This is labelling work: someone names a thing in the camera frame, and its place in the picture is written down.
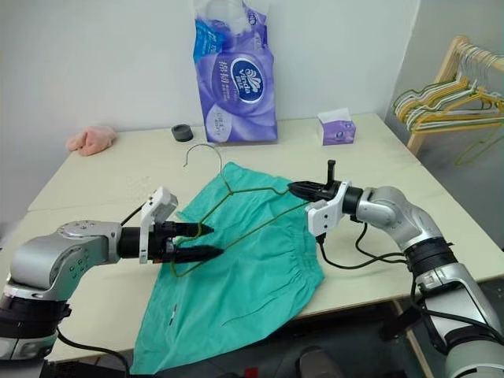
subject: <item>green cloth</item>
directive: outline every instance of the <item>green cloth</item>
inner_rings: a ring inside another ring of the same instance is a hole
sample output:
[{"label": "green cloth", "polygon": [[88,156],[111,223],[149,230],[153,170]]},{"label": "green cloth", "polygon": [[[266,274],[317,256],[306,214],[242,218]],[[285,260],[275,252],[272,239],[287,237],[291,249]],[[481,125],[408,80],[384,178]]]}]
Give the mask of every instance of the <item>green cloth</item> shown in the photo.
[{"label": "green cloth", "polygon": [[[223,175],[234,191],[255,187],[285,191],[289,183],[234,163],[226,164]],[[199,222],[227,193],[224,181],[217,176],[179,217]],[[234,194],[205,220],[215,232],[182,246],[224,248],[301,203],[290,193]],[[177,272],[190,266],[177,265]],[[154,374],[264,339],[302,310],[323,278],[304,206],[249,235],[187,276],[176,278],[169,265],[163,264],[136,340],[132,373]]]}]

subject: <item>white wall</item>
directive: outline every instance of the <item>white wall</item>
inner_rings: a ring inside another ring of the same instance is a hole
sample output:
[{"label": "white wall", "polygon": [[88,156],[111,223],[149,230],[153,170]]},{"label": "white wall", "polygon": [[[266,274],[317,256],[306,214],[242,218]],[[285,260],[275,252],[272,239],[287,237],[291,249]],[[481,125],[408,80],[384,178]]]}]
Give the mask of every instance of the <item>white wall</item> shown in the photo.
[{"label": "white wall", "polygon": [[[407,89],[420,89],[431,83],[456,35],[467,35],[477,46],[504,54],[502,20],[504,0],[422,0],[395,96]],[[504,94],[504,76],[489,72],[489,77],[493,80],[493,89]],[[386,123],[403,142],[410,137],[404,125],[391,111]],[[472,164],[454,165],[457,157],[468,146],[482,139],[488,132],[483,130],[431,135],[426,139],[419,158],[502,248],[504,142],[501,141]]]},{"label": "white wall", "polygon": [[[418,3],[274,2],[278,117],[384,116]],[[202,123],[190,0],[0,0],[0,13],[4,218],[22,217],[85,126]]]}]

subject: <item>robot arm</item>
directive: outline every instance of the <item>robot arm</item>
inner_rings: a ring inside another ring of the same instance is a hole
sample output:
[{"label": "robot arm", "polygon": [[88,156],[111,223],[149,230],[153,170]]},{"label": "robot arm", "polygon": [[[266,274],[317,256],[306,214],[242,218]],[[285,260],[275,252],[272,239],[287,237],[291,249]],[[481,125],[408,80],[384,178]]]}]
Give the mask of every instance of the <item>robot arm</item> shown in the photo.
[{"label": "robot arm", "polygon": [[219,256],[223,251],[212,246],[183,248],[173,243],[177,236],[213,231],[204,224],[166,222],[176,205],[176,197],[160,188],[143,205],[140,228],[83,220],[21,246],[0,299],[0,361],[47,356],[57,325],[71,313],[67,301],[84,273],[96,265],[121,258],[184,263]]},{"label": "robot arm", "polygon": [[504,338],[497,314],[434,220],[394,187],[362,190],[335,181],[334,165],[329,161],[326,184],[289,186],[313,202],[306,208],[310,232],[320,239],[345,214],[385,231],[404,253],[424,297],[418,308],[432,344],[447,354],[447,377],[502,378]]}]

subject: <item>small purple tissue box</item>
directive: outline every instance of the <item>small purple tissue box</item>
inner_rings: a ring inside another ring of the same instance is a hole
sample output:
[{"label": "small purple tissue box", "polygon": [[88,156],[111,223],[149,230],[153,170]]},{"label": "small purple tissue box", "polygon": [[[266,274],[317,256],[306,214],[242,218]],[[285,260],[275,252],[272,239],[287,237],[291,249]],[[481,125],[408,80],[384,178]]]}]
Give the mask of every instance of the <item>small purple tissue box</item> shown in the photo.
[{"label": "small purple tissue box", "polygon": [[322,145],[353,143],[355,124],[351,120],[334,120],[322,123]]}]

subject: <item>black tape roll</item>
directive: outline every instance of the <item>black tape roll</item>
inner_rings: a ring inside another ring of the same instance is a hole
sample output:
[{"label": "black tape roll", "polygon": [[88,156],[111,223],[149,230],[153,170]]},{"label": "black tape roll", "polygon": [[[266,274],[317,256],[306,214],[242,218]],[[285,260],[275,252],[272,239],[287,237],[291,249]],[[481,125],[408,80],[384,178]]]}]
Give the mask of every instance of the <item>black tape roll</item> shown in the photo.
[{"label": "black tape roll", "polygon": [[178,142],[187,142],[193,138],[191,126],[188,124],[178,124],[177,126],[173,126],[172,134]]}]

